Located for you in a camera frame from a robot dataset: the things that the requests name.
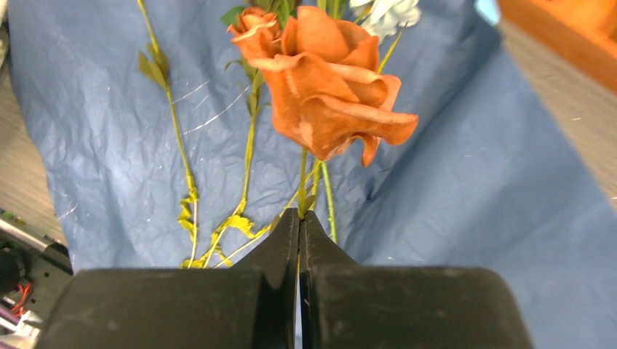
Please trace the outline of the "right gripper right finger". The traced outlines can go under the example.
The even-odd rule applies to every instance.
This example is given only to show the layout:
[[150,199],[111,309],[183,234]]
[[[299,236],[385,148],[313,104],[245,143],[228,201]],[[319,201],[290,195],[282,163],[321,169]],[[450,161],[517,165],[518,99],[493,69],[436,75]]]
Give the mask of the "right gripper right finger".
[[313,212],[299,228],[305,348],[531,348],[506,282],[485,268],[360,265]]

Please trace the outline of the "blue paper flower bouquet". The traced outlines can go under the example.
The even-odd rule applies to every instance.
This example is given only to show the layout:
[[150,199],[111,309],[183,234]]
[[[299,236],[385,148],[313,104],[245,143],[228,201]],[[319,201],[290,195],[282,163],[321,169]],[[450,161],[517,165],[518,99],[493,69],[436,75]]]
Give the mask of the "blue paper flower bouquet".
[[[10,73],[78,269],[177,268],[186,178],[166,94],[138,69],[148,30],[199,189],[198,253],[236,208],[249,92],[220,21],[232,1],[11,1]],[[420,123],[329,161],[337,241],[371,265],[503,276],[537,348],[616,346],[616,214],[473,1],[421,1],[385,72]]]

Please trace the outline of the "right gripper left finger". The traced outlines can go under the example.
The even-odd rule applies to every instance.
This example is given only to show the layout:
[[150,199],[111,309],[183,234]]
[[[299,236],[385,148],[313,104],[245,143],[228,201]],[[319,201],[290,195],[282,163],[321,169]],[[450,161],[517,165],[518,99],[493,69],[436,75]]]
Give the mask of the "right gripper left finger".
[[295,209],[228,269],[98,269],[75,275],[38,348],[293,348]]

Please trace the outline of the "light blue flower stem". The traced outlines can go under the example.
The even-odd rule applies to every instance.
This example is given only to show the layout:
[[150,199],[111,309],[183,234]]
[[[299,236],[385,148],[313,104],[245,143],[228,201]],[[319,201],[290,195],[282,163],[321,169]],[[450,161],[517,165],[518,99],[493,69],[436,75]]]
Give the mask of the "light blue flower stem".
[[370,35],[377,36],[379,44],[396,36],[379,63],[381,73],[394,53],[406,28],[416,25],[421,18],[419,0],[351,0],[349,8],[356,20]]

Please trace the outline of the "orange rose flower stem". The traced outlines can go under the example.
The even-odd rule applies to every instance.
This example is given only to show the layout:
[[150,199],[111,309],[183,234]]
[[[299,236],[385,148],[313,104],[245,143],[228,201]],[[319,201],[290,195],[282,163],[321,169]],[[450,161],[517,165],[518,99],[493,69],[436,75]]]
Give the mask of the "orange rose flower stem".
[[381,142],[401,145],[419,118],[394,111],[400,79],[379,72],[378,38],[359,25],[300,6],[282,22],[247,7],[228,26],[232,42],[271,93],[274,129],[326,162],[355,141],[369,166]]

